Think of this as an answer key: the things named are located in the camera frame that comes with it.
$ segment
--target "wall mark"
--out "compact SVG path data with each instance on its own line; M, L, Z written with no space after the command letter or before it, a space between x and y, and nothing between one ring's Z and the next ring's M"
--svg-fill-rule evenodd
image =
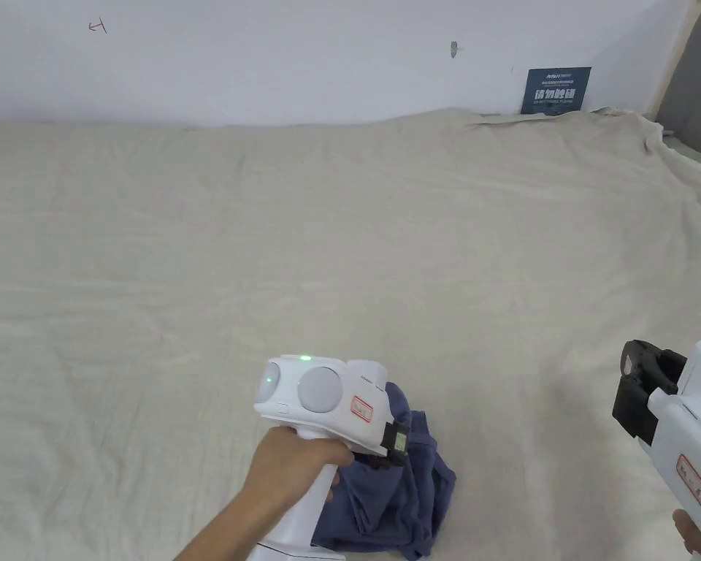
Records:
M104 30L104 33L106 33L107 29L106 29L106 27L104 27L104 22L101 21L101 18L99 18L99 23L97 23L96 25L94 25L92 23L88 24L88 28L92 31L96 31L96 28L100 27L100 26L101 26L101 29Z

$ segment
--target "blue cloth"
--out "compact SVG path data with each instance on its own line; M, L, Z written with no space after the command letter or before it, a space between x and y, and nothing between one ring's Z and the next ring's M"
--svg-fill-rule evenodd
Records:
M425 413L411 411L393 383L386 392L396 421L410 427L405 466L374 470L355 462L341 468L313 541L337 552L399 550L415 561L432 552L456 476L437 453Z

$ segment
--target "red label sticker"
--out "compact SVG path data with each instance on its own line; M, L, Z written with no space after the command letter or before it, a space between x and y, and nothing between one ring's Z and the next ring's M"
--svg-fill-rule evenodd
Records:
M693 468L691 463L684 455L678 458L678 463L675 466L678 475L681 476L686 487L696 497L696 500L701 505L701 476Z
M350 411L356 416L360 416L367 423L372 422L374 408L367 402L363 401L358 396L353 396L353 401L350 402Z

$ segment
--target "white plastic housing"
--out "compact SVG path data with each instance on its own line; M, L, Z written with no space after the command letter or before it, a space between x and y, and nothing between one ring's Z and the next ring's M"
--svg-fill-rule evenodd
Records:
M394 417L384 386L386 369L372 361L337 361L284 354L271 358L255 409L301 438L341 438L362 454L386 456L384 429ZM344 560L311 544L337 466L326 465L309 492L252 551L249 561Z
M656 390L649 409L658 418L652 445L641 446L701 530L701 341L683 369L680 391Z
M280 377L275 391L268 399L255 404L255 410L280 425L312 427L325 432L328 438L342 438L353 451L386 456L380 444L387 423L394 417L384 392L386 370L376 362L349 361L312 356L303 361L300 356L284 354L271 358L278 366ZM325 367L340 380L340 399L330 411L318 413L302 406L299 383L309 370Z

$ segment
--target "white wall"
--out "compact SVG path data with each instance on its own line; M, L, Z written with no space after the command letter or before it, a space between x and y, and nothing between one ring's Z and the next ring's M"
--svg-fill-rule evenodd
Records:
M0 0L0 120L512 113L547 66L593 67L586 108L645 112L693 1Z

